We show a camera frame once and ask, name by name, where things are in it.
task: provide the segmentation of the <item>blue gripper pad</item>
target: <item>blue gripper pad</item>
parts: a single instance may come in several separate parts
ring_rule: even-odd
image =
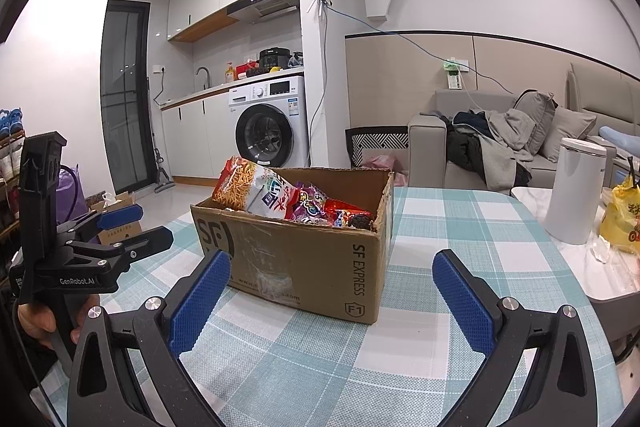
[[[471,349],[488,357],[494,350],[494,322],[455,266],[442,253],[433,258],[433,282],[465,334]]]
[[[229,277],[231,261],[228,254],[220,250],[171,318],[168,346],[176,359],[181,353],[193,349]]]
[[[118,210],[111,210],[100,214],[97,225],[103,230],[111,230],[116,227],[122,227],[128,225],[134,221],[142,219],[142,207],[139,204],[132,204],[119,208]]]

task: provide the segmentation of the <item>cardboard box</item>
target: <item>cardboard box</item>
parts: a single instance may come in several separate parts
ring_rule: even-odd
[[[274,169],[374,216],[374,231],[306,225],[191,206],[204,251],[231,256],[229,286],[293,308],[347,321],[378,319],[393,227],[393,174],[381,169]]]
[[[119,208],[125,208],[126,206],[131,206],[136,202],[135,195],[129,194],[127,192],[123,192],[122,194],[118,194],[116,196],[116,202],[110,204],[109,206],[104,206],[104,201],[100,203],[95,203],[91,205],[92,210],[97,210],[99,214],[103,212],[111,212],[112,210],[118,210]],[[111,230],[103,230],[98,234],[98,240],[102,245],[113,245],[113,243],[117,243],[118,241],[122,241],[127,237],[132,237],[134,235],[138,235],[142,233],[142,227],[140,226],[139,221],[134,221],[133,223],[127,223],[121,227],[116,227]]]

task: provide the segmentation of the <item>trash can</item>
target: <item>trash can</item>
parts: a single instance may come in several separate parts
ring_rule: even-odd
[[[571,245],[583,245],[589,238],[600,201],[607,150],[604,147],[562,138],[545,230]]]

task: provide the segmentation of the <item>faucet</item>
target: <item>faucet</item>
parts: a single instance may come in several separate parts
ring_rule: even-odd
[[[200,73],[200,71],[202,70],[207,71],[207,89],[211,89],[211,74],[209,73],[209,70],[207,70],[207,68],[205,68],[204,66],[201,66],[196,71],[196,74]]]

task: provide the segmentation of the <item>human hand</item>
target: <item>human hand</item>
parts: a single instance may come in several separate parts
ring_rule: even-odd
[[[78,343],[80,328],[82,328],[84,324],[89,309],[99,305],[100,296],[89,295],[89,298],[78,310],[78,315],[76,316],[78,327],[71,331],[71,340],[74,344]],[[53,316],[53,312],[49,307],[42,303],[21,304],[18,306],[18,320],[20,320],[20,325],[27,335],[38,340],[43,346],[52,349],[51,342],[48,338],[49,333],[56,331],[56,318]]]

